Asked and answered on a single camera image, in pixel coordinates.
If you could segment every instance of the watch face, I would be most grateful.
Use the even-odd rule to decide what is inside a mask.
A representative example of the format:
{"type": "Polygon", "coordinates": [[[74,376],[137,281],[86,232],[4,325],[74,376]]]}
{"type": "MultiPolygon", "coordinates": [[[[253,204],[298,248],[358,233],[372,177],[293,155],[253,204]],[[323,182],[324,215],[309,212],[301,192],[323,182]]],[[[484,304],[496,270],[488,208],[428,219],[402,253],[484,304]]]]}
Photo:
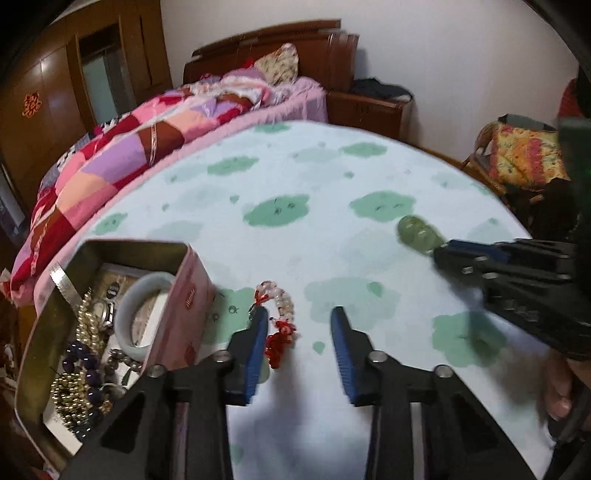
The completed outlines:
{"type": "Polygon", "coordinates": [[[104,301],[96,301],[92,304],[92,313],[94,313],[95,316],[101,319],[105,315],[106,308],[107,305],[104,301]]]}
{"type": "Polygon", "coordinates": [[[107,288],[107,293],[106,296],[109,300],[114,299],[117,294],[119,293],[119,290],[121,289],[121,285],[114,281],[111,285],[109,285],[109,288],[107,288]]]}

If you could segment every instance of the metal screw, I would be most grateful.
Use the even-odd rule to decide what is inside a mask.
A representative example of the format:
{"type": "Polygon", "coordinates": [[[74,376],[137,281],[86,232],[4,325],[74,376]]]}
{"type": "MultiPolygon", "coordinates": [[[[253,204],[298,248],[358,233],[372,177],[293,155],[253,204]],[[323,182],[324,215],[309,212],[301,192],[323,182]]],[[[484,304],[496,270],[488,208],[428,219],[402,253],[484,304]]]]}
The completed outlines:
{"type": "Polygon", "coordinates": [[[439,378],[453,377],[453,369],[449,365],[438,365],[435,367],[435,374],[439,378]]]}
{"type": "Polygon", "coordinates": [[[218,350],[213,354],[213,359],[218,364],[222,364],[225,362],[229,362],[232,359],[232,355],[227,350],[218,350]]]}
{"type": "Polygon", "coordinates": [[[509,312],[515,310],[515,300],[509,299],[503,302],[503,308],[509,312]]]}
{"type": "Polygon", "coordinates": [[[530,310],[525,315],[525,321],[530,323],[537,323],[540,320],[540,314],[536,310],[530,310]]]}
{"type": "Polygon", "coordinates": [[[373,364],[380,364],[388,359],[388,355],[381,350],[374,350],[373,352],[369,353],[368,358],[373,364]]]}
{"type": "Polygon", "coordinates": [[[164,373],[166,373],[166,369],[162,365],[152,365],[148,368],[146,375],[151,378],[158,378],[164,373]]]}

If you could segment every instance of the wooden wardrobe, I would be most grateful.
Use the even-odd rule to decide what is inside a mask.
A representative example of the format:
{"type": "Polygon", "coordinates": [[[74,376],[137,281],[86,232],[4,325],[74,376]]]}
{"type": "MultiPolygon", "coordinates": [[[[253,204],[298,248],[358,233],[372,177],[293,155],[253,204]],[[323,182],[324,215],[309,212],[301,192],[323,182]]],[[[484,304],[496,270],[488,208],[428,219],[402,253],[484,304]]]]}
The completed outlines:
{"type": "Polygon", "coordinates": [[[100,0],[49,25],[0,90],[0,160],[29,213],[49,168],[97,123],[80,46],[101,32],[117,36],[131,107],[172,88],[160,0],[100,0]]]}

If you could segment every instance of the bead bracelet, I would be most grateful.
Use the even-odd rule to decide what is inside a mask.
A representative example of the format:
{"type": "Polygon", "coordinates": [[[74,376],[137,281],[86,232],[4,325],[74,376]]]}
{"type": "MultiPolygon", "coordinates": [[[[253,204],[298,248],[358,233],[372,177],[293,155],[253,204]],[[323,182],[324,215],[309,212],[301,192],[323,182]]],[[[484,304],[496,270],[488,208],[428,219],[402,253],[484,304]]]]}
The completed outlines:
{"type": "Polygon", "coordinates": [[[262,305],[268,300],[275,300],[279,311],[279,318],[269,318],[269,321],[278,329],[276,333],[269,335],[265,341],[265,355],[269,359],[269,366],[277,369],[281,365],[281,357],[285,346],[292,343],[292,337],[297,330],[294,325],[294,304],[291,296],[279,288],[273,281],[262,282],[255,290],[254,305],[262,305]]]}

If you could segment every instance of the wooden nightstand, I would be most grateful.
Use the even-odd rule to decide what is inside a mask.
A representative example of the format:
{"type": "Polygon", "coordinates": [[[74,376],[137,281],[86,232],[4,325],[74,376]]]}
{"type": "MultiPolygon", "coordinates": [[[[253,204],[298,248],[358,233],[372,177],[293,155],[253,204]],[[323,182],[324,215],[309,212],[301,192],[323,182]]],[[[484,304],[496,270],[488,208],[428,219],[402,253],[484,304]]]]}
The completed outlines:
{"type": "Polygon", "coordinates": [[[386,102],[361,95],[329,92],[326,108],[329,123],[355,127],[394,140],[406,141],[413,102],[386,102]]]}

